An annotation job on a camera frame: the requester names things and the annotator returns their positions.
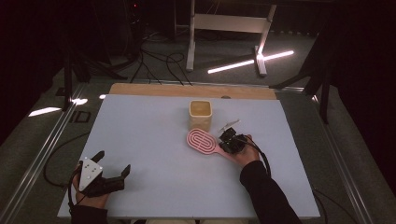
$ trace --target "hand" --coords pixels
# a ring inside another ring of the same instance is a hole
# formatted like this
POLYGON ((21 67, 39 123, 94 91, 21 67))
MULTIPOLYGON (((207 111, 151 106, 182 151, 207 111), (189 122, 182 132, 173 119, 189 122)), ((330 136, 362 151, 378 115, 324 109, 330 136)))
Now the hand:
MULTIPOLYGON (((251 135, 248 134, 247 135, 247 141, 250 144, 253 144, 251 141, 251 135)), ((241 167, 245 167, 246 165, 248 165, 249 163, 251 163, 252 161, 259 161, 260 160, 260 155, 259 152, 251 145, 249 144, 245 144, 244 149, 242 149, 241 152, 231 155, 236 162, 238 162, 238 164, 241 167)))
POLYGON ((76 201, 78 203, 76 205, 84 205, 84 206, 104 209, 108 196, 110 194, 105 194, 99 197, 92 197, 92 198, 85 196, 83 193, 81 193, 78 190, 78 180, 79 180, 79 174, 75 175, 73 178, 73 186, 76 190, 76 201))

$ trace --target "person's arm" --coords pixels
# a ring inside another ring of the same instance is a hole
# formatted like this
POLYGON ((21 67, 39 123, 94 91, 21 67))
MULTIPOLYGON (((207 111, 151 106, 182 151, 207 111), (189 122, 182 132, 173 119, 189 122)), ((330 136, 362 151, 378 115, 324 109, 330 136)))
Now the person's arm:
POLYGON ((247 190, 260 223, 301 223, 279 185, 266 174, 259 152, 246 145, 233 156, 243 167, 240 181, 247 190))
POLYGON ((105 205, 109 194, 100 197, 86 197, 78 190, 79 175, 73 178, 73 186, 76 190, 76 201, 70 210, 72 215, 72 224, 107 224, 107 210, 105 205))

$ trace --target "pink object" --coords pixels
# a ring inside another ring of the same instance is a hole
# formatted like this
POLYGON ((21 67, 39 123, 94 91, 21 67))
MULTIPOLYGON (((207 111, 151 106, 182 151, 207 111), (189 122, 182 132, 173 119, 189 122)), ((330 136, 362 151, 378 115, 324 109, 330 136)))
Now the pink object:
POLYGON ((225 152, 217 143, 216 139, 210 134, 201 129, 192 129, 187 135, 187 143, 204 154, 219 153, 221 156, 230 161, 235 161, 234 158, 225 152))

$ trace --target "black sleeve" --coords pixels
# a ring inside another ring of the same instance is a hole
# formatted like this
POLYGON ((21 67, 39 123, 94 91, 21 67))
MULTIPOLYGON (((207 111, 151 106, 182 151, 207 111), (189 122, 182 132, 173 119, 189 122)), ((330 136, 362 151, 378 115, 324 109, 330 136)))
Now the black sleeve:
POLYGON ((71 210, 72 224, 107 224, 107 210, 76 205, 71 210))
POLYGON ((246 188, 260 223, 302 223, 290 207, 279 185, 266 174, 261 161, 253 161, 241 172, 240 181, 246 188))

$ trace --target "white table surface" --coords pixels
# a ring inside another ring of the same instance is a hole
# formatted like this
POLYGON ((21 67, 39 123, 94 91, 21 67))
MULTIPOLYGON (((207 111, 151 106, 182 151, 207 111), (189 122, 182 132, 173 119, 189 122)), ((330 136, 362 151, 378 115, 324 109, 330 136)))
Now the white table surface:
MULTIPOLYGON (((109 217, 254 218, 241 168, 219 154, 204 155, 188 146, 189 103, 212 104, 211 133, 227 122, 251 134, 266 154, 272 177, 299 217, 319 217, 304 166, 278 100, 108 95, 81 158, 100 150, 103 177, 119 176, 131 164, 125 190, 111 194, 109 217)), ((70 217, 67 195, 58 217, 70 217)))

